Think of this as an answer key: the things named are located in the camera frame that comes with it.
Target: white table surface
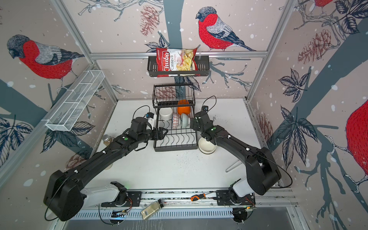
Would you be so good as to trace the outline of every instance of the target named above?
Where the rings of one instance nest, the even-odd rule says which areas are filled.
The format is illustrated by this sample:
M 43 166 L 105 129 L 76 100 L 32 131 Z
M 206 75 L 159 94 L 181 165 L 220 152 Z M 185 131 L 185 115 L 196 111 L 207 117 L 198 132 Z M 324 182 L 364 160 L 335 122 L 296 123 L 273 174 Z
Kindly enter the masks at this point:
M 195 112 L 198 112 L 204 99 L 196 99 Z M 209 99 L 206 105 L 210 108 L 215 100 Z M 151 107 L 150 100 L 118 101 L 105 134 L 116 137 L 129 128 L 134 111 L 142 106 Z M 135 116 L 143 116 L 147 107 L 139 109 Z M 232 136 L 260 148 L 254 128 L 242 99 L 218 99 L 216 106 L 208 113 L 214 125 L 224 127 Z M 98 151 L 105 148 L 101 141 Z M 155 152 L 153 141 L 141 151 L 132 151 L 117 160 L 113 166 L 102 171 L 92 179 L 86 187 L 97 187 L 117 181 L 127 189 L 178 189 L 178 188 L 223 188 L 246 177 L 242 164 L 229 173 L 225 170 L 237 161 L 237 158 L 221 147 L 213 154 L 203 154 L 199 149 Z

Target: dish rack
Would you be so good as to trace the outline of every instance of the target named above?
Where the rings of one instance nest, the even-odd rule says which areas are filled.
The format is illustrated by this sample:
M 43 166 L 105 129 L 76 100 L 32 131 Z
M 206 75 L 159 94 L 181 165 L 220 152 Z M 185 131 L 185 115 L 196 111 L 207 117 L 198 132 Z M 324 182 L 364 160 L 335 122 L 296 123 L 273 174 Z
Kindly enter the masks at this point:
M 191 84 L 167 84 L 153 86 L 152 104 L 157 109 L 156 128 L 163 127 L 168 129 L 165 138 L 153 142 L 156 152 L 189 150 L 198 148 L 197 132 L 189 128 L 172 128 L 171 120 L 162 120 L 160 117 L 161 108 L 172 108 L 177 114 L 178 107 L 190 107 L 189 119 L 194 117 L 195 92 Z M 189 104 L 179 105 L 180 100 L 187 100 Z
M 67 90 L 71 93 L 47 121 L 46 126 L 52 131 L 70 131 L 105 78 L 101 70 L 89 70 L 84 73 L 81 82 L 74 89 Z

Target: bird wing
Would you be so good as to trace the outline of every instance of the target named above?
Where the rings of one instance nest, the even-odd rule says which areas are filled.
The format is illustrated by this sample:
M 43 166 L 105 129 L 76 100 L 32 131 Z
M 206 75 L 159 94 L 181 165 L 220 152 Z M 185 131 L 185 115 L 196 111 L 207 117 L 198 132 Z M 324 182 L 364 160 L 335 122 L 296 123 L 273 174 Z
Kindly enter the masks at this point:
M 36 58 L 36 62 L 42 65 L 53 66 L 72 59 L 84 57 L 82 54 L 67 51 L 57 46 L 44 45 L 38 42 L 35 43 L 40 51 L 40 54 Z
M 224 38 L 233 32 L 233 29 L 226 25 L 220 17 L 217 17 L 217 21 L 214 25 L 210 25 L 206 27 L 206 29 L 212 36 L 221 40 L 224 40 Z

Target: bird illustration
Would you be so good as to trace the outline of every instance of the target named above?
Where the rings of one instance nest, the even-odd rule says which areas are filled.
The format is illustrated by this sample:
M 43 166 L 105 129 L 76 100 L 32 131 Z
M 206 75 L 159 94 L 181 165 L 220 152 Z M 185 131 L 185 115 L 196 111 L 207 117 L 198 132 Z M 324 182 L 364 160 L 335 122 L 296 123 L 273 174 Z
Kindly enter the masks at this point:
M 368 180 L 368 100 L 355 110 L 347 120 L 346 148 L 335 145 L 332 137 L 326 137 L 330 138 L 333 145 L 333 150 L 330 152 L 331 154 L 335 152 L 335 148 L 344 150 L 350 153 L 358 165 L 363 169 L 365 175 L 363 179 L 358 182 L 354 181 L 348 174 L 344 175 L 357 187 L 353 192 L 359 193 L 359 185 Z
M 201 8 L 195 18 L 199 20 L 199 37 L 209 46 L 208 51 L 212 49 L 225 51 L 226 48 L 231 46 L 240 46 L 249 51 L 255 51 L 246 46 L 244 41 L 235 35 L 233 29 L 221 20 L 213 7 Z
M 8 40 L 7 47 L 12 58 L 19 57 L 35 74 L 47 79 L 60 79 L 60 89 L 63 86 L 63 77 L 72 72 L 71 67 L 76 59 L 84 55 L 63 50 L 57 46 L 44 45 L 30 40 L 24 35 L 15 35 Z
M 312 11 L 309 13 L 309 15 L 312 15 L 312 12 L 316 6 L 319 6 L 322 8 L 322 13 L 319 15 L 321 16 L 322 14 L 327 14 L 327 12 L 323 11 L 323 7 L 329 4 L 330 2 L 332 2 L 332 0 L 312 0 L 312 2 L 314 3 L 314 6 L 313 6 Z

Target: white wire basket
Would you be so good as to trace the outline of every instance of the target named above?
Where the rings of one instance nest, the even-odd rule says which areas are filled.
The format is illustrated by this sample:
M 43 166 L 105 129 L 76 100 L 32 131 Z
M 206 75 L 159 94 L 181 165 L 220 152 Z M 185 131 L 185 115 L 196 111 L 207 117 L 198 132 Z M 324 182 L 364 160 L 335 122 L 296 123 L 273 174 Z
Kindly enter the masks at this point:
M 84 74 L 74 89 L 68 89 L 70 95 L 46 123 L 52 131 L 70 131 L 105 78 L 101 70 L 89 70 Z

